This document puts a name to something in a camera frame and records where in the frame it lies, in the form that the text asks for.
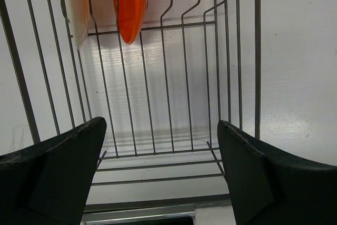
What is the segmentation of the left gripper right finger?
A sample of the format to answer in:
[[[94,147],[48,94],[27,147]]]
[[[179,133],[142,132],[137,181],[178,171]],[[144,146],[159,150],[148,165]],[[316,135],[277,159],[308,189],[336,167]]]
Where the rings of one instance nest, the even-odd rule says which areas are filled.
[[[336,224],[336,167],[256,139],[227,121],[217,139],[237,224]]]

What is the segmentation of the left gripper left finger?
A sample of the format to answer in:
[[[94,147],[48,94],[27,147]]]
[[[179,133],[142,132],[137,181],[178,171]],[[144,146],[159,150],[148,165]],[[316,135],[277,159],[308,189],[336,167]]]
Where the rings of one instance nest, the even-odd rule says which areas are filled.
[[[1,156],[1,224],[80,224],[106,134],[95,117]]]

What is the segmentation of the orange plate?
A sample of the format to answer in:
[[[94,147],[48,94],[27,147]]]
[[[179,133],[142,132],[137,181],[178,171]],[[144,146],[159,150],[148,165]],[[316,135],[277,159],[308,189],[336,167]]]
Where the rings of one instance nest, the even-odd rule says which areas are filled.
[[[117,29],[130,45],[139,34],[147,11],[148,0],[113,0]]]

